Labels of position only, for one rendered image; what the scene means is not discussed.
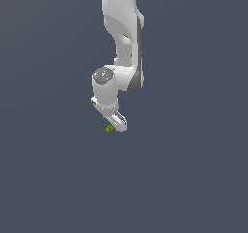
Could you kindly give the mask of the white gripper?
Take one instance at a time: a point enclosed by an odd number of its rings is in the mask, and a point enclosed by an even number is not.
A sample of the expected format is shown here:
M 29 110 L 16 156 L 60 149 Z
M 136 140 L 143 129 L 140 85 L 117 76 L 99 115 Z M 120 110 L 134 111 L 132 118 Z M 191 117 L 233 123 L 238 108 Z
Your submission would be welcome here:
M 118 111 L 115 111 L 114 114 L 111 116 L 105 116 L 105 119 L 113 124 L 117 131 L 124 132 L 125 130 L 127 130 L 126 118 Z

